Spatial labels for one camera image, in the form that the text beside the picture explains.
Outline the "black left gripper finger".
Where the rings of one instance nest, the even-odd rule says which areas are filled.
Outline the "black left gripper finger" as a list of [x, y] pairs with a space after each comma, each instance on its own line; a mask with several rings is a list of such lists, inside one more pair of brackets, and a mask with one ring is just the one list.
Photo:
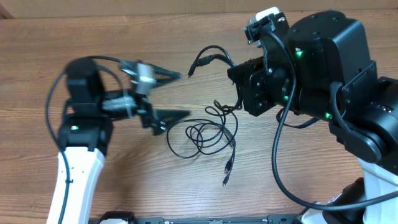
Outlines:
[[153, 135], [158, 136], [166, 132], [189, 115], [188, 110], [155, 110], [150, 124]]
[[175, 82], [182, 78], [181, 73], [167, 70], [165, 68], [156, 66], [151, 63], [149, 63], [149, 66], [151, 66], [154, 71], [154, 76], [155, 76], [155, 80], [156, 80], [156, 84], [155, 84], [156, 88], [158, 88], [160, 86], [167, 85], [172, 82]]

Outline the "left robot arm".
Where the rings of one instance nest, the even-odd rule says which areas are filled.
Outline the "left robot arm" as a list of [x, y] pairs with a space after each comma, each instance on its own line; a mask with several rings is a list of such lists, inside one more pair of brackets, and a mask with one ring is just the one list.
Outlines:
[[[96, 63], [116, 62], [130, 79], [123, 87], [110, 69]], [[49, 106], [59, 81], [65, 78], [70, 94], [55, 133]], [[58, 148], [58, 172], [47, 223], [88, 223], [93, 196], [104, 167], [113, 123], [138, 116], [143, 128], [154, 136], [166, 132], [190, 113], [187, 110], [154, 110], [149, 92], [181, 78], [181, 74], [141, 60], [129, 61], [107, 56], [72, 60], [54, 81], [45, 102], [45, 123]]]

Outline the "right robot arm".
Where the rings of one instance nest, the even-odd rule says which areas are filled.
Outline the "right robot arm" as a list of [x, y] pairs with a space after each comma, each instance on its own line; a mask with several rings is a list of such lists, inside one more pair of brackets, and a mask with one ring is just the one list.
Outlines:
[[281, 106], [323, 120], [354, 155], [363, 176], [326, 202], [306, 202], [291, 223], [397, 222], [397, 80], [379, 77], [362, 23], [339, 11], [318, 12], [289, 25], [272, 7], [250, 18], [244, 33], [260, 57], [228, 70], [239, 101], [253, 116]]

